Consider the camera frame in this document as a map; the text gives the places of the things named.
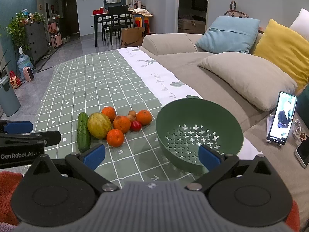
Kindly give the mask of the green cucumber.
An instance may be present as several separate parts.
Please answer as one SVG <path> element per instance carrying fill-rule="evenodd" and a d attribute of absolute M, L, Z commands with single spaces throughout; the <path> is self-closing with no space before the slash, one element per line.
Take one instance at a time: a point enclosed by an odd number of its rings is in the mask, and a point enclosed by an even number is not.
<path fill-rule="evenodd" d="M 80 153 L 86 152 L 90 148 L 91 135 L 87 127 L 88 115 L 81 112 L 77 121 L 77 148 Z"/>

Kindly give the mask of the yellow-green mango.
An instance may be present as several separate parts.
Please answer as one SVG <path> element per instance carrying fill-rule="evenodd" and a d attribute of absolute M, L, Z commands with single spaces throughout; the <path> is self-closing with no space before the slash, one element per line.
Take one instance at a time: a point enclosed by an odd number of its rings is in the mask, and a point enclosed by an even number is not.
<path fill-rule="evenodd" d="M 110 118 L 105 114 L 93 113 L 88 118 L 87 127 L 93 137 L 101 140 L 112 130 L 112 123 L 110 122 Z"/>

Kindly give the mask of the orange front tangerine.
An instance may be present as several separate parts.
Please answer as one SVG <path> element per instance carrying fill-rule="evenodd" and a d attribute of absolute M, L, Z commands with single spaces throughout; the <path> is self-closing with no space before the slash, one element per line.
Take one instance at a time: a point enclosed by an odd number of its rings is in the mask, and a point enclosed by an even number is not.
<path fill-rule="evenodd" d="M 125 136 L 119 129 L 112 129 L 106 135 L 106 140 L 109 146 L 117 148 L 124 142 Z"/>

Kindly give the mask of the orange tangerine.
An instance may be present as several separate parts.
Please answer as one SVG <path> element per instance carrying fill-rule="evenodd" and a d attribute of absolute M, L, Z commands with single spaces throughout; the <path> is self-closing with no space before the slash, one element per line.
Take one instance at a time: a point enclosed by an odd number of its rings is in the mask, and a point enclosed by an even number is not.
<path fill-rule="evenodd" d="M 130 130 L 131 121 L 126 116 L 117 116 L 113 121 L 113 127 L 125 134 Z"/>
<path fill-rule="evenodd" d="M 149 125 L 152 121 L 152 115 L 148 110 L 141 110 L 136 114 L 136 121 L 139 121 L 143 126 Z"/>
<path fill-rule="evenodd" d="M 112 129 L 106 135 L 106 140 L 109 146 L 117 148 L 124 142 L 125 136 L 119 129 Z"/>
<path fill-rule="evenodd" d="M 114 121 L 114 119 L 116 118 L 116 111 L 113 107 L 111 106 L 107 106 L 104 107 L 101 111 L 102 114 L 106 115 L 109 119 L 110 122 L 112 123 Z"/>

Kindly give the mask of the red cherry tomato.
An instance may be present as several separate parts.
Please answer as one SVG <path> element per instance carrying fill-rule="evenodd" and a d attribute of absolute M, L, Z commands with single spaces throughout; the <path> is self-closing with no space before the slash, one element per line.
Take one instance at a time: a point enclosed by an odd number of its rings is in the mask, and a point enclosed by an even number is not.
<path fill-rule="evenodd" d="M 131 122 L 131 127 L 130 127 L 130 130 L 131 131 L 140 131 L 142 129 L 142 123 L 135 120 L 133 122 Z"/>

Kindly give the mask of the brown longan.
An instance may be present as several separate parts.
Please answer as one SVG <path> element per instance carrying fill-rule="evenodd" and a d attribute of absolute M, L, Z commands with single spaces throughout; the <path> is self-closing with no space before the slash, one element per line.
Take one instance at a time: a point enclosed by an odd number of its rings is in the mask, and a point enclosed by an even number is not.
<path fill-rule="evenodd" d="M 136 112 L 134 110 L 129 111 L 128 115 L 136 117 Z"/>
<path fill-rule="evenodd" d="M 136 118 L 132 115 L 127 115 L 127 118 L 131 121 L 134 122 L 136 120 Z"/>

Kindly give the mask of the grey trash bin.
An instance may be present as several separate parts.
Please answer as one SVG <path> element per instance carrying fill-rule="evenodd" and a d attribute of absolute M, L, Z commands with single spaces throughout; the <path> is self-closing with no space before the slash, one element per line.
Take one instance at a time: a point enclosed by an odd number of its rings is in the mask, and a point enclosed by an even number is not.
<path fill-rule="evenodd" d="M 20 108 L 20 102 L 8 76 L 1 78 L 0 105 L 7 117 L 14 115 Z"/>

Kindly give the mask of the blue water jug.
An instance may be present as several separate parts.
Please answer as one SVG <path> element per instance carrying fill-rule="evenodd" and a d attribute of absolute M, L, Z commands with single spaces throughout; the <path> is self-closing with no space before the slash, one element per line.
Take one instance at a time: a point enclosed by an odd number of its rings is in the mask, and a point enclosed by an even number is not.
<path fill-rule="evenodd" d="M 25 77 L 24 77 L 24 74 L 23 74 L 23 68 L 24 67 L 30 67 L 34 68 L 34 66 L 32 65 L 31 61 L 30 61 L 30 57 L 28 55 L 25 55 L 25 54 L 20 54 L 19 56 L 19 59 L 17 61 L 17 66 L 19 68 L 19 72 L 20 72 L 20 80 L 21 81 L 24 81 L 25 80 Z"/>

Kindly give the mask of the smartphone on stand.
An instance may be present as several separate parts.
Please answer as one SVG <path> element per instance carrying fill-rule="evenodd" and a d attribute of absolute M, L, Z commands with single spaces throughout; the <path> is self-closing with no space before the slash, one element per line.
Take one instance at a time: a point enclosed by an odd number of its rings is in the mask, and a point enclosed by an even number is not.
<path fill-rule="evenodd" d="M 284 146 L 290 133 L 295 114 L 297 97 L 281 91 L 279 93 L 275 113 L 267 133 L 267 142 Z"/>

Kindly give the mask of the dark grey drawer cabinet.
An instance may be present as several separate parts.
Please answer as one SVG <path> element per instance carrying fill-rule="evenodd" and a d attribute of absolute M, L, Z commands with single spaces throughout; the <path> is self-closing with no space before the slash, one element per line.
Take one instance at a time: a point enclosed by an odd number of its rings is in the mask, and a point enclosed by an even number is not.
<path fill-rule="evenodd" d="M 24 28 L 26 31 L 26 43 L 30 48 L 25 51 L 25 54 L 30 57 L 32 64 L 35 66 L 37 61 L 48 52 L 45 25 L 43 22 L 38 22 L 26 24 Z"/>

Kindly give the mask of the pink suitcase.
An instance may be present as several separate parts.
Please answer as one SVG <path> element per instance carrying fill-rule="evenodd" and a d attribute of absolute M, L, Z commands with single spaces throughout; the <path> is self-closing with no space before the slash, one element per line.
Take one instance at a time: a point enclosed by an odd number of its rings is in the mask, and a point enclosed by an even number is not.
<path fill-rule="evenodd" d="M 51 44 L 54 48 L 57 48 L 59 46 L 62 45 L 62 38 L 61 38 L 61 35 L 58 34 L 58 35 L 52 35 L 51 36 Z"/>

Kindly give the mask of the green trailing houseplant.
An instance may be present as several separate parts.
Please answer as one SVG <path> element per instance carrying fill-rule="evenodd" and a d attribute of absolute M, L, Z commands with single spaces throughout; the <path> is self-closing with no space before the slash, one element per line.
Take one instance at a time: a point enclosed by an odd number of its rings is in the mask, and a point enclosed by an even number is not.
<path fill-rule="evenodd" d="M 17 48 L 21 47 L 22 50 L 28 51 L 30 50 L 30 45 L 27 43 L 26 25 L 44 22 L 44 16 L 39 12 L 35 12 L 34 14 L 30 13 L 30 16 L 28 16 L 25 12 L 20 11 L 11 19 L 6 27 L 6 32 Z"/>

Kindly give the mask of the black dining chair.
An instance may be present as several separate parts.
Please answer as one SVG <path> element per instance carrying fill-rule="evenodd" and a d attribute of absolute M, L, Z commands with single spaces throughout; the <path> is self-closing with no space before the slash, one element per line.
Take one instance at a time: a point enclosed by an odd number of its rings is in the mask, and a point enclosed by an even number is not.
<path fill-rule="evenodd" d="M 129 12 L 128 5 L 110 6 L 108 13 L 110 15 L 110 43 L 113 44 L 113 32 L 116 32 L 118 39 L 121 36 L 121 30 L 128 27 Z"/>

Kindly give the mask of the beige sofa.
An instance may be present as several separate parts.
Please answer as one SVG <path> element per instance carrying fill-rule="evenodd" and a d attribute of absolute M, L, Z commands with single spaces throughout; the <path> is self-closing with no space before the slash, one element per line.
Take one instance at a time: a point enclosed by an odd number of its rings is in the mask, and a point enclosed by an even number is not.
<path fill-rule="evenodd" d="M 203 59 L 215 55 L 197 47 L 199 39 L 197 34 L 147 35 L 141 48 L 201 97 L 235 116 L 244 136 L 267 157 L 285 182 L 299 206 L 300 229 L 308 231 L 308 169 L 302 168 L 295 157 L 297 141 L 289 134 L 282 147 L 267 143 L 267 117 L 275 108 L 268 112 L 258 109 L 220 77 L 199 67 Z"/>

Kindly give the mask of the light blue cushion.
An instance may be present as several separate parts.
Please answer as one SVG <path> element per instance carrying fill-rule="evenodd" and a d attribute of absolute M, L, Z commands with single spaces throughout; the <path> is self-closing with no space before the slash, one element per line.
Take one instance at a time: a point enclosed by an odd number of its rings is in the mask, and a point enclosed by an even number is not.
<path fill-rule="evenodd" d="M 259 26 L 259 19 L 219 16 L 197 41 L 196 46 L 214 54 L 249 53 L 257 38 Z"/>

